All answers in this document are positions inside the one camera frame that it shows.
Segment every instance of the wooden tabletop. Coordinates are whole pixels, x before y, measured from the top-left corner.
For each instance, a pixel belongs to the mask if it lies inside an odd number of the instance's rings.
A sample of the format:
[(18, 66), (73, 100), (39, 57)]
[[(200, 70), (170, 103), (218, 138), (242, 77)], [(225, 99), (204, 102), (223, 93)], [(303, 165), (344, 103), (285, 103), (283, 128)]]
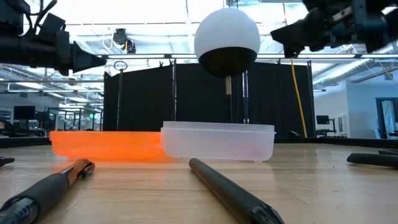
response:
[[(278, 144), (269, 162), (204, 161), (264, 202), (286, 223), (397, 223), (398, 170), (352, 165), (363, 147)], [(71, 162), (49, 146), (0, 149), (0, 203)], [(188, 161), (96, 162), (40, 223), (236, 223)]]

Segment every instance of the black backdrop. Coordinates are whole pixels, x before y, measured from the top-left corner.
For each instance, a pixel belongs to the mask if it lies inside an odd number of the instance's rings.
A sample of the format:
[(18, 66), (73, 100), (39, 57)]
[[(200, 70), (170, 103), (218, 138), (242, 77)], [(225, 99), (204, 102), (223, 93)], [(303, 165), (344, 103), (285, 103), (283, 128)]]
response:
[[(305, 126), (315, 136), (312, 79), (306, 66), (295, 66)], [(255, 63), (248, 71), (249, 119), (251, 124), (272, 124), (276, 137), (289, 131), (304, 136), (291, 65)]]
[[(172, 67), (126, 72), (123, 76), (121, 131), (160, 131), (163, 121), (173, 120)], [(227, 123), (225, 80), (212, 77), (199, 64), (176, 69), (177, 121)], [(310, 74), (295, 66), (308, 136), (314, 136), (313, 96)], [(119, 76), (105, 74), (104, 130), (116, 130)], [(243, 123), (242, 76), (233, 78), (234, 123)], [(249, 120), (275, 125), (276, 137), (289, 131), (303, 136), (299, 104), (290, 65), (255, 63), (248, 71)]]

